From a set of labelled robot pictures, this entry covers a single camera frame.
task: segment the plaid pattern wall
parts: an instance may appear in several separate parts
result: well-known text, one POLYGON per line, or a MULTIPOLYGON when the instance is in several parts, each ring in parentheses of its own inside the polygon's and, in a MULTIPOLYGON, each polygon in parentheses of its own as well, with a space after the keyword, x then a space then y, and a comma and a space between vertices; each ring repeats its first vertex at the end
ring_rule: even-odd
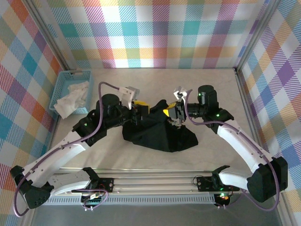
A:
POLYGON ((253 10, 263 7, 258 0, 47 0, 47 11, 35 2, 81 68, 232 68, 253 10))
POLYGON ((61 67, 21 0, 0 0, 0 226, 14 226, 9 174, 46 152, 61 67))
POLYGON ((257 15, 257 18, 256 18, 256 20, 255 20, 255 22, 254 22, 254 24, 253 24, 253 26, 252 26, 252 28, 251 28, 251 30, 250 30, 247 38, 246 38, 246 40, 245 40, 245 42, 244 42, 244 44, 243 44, 243 46, 242 46, 242 48, 241 48, 241 50, 239 52, 239 55, 238 55, 238 57, 236 59, 234 67, 238 66, 239 61, 241 60, 241 57, 243 56, 243 54, 244 54, 244 52, 246 50, 246 47, 249 45, 249 43, 250 43, 250 41, 251 41, 251 39, 252 39, 252 37, 254 35, 254 32, 255 32, 255 30, 257 28, 257 25, 260 23, 260 21, 262 20, 263 15, 266 12, 266 9, 268 7, 269 2, 270 2, 270 0, 265 0, 264 1, 264 4, 263 4, 262 8, 260 9, 260 12, 257 15))
POLYGON ((286 193, 301 225, 301 0, 281 1, 242 71, 264 147, 288 161, 286 193))

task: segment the tissue paper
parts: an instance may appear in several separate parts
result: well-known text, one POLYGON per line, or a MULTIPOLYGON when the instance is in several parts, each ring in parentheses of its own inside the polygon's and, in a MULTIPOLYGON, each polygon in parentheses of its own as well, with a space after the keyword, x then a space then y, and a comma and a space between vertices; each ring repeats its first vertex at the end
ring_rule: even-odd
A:
POLYGON ((68 87, 69 94, 57 100, 56 111, 65 119, 77 108, 85 106, 89 82, 72 84, 68 87))

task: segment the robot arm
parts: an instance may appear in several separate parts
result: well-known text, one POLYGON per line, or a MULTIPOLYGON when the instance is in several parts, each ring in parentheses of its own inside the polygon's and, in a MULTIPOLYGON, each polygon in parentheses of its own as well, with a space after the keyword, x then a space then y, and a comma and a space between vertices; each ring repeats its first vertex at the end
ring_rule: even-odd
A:
POLYGON ((215 189, 222 189, 224 185, 232 185, 248 190, 251 196, 264 202, 276 194, 273 172, 277 175, 279 190, 287 188, 288 166, 283 157, 273 158, 253 141, 226 110, 219 107, 217 94, 212 86, 205 85, 198 88, 198 102, 186 103, 189 91, 178 87, 174 91, 175 97, 181 102, 172 103, 164 112, 172 118, 183 122, 189 118, 201 117, 211 130, 227 141, 247 163, 250 172, 229 170, 230 166, 222 166, 213 171, 212 182, 215 189))
POLYGON ((148 115, 149 107, 147 105, 132 101, 137 90, 120 88, 119 91, 123 93, 121 101, 114 94, 106 94, 102 97, 102 124, 93 136, 85 139, 96 130, 99 123, 100 101, 96 103, 95 110, 81 119, 73 127, 73 130, 46 154, 23 168, 20 166, 12 168, 10 173, 17 186, 20 185, 19 192, 29 209, 39 207, 55 194, 82 188, 96 189, 104 183, 91 168, 83 168, 72 174, 55 176, 53 174, 74 156, 105 137, 108 129, 122 126, 127 121, 139 124, 140 120, 148 115))

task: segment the black cloth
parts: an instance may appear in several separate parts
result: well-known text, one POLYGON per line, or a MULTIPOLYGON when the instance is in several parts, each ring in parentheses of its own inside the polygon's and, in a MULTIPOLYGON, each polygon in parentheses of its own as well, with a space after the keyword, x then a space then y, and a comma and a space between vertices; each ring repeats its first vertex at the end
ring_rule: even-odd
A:
POLYGON ((122 129, 123 138, 135 145, 164 152, 183 151, 198 145, 198 139, 193 132, 184 125, 175 125, 177 122, 163 113, 163 109, 167 107, 166 100, 160 100, 138 126, 126 122, 122 129))

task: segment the blue plastic basket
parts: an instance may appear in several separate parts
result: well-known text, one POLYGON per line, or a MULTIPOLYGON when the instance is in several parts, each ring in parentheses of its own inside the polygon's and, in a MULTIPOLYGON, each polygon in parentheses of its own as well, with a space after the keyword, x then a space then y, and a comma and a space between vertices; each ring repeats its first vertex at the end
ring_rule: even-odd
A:
POLYGON ((60 72, 55 83, 55 89, 51 97, 49 109, 55 112, 56 114, 58 114, 54 108, 54 105, 57 103, 57 100, 69 94, 68 87, 70 85, 82 83, 85 81, 89 82, 89 88, 86 97, 86 105, 85 107, 76 109, 72 114, 88 113, 90 111, 90 102, 91 102, 92 90, 93 90, 93 76, 90 70, 60 72))

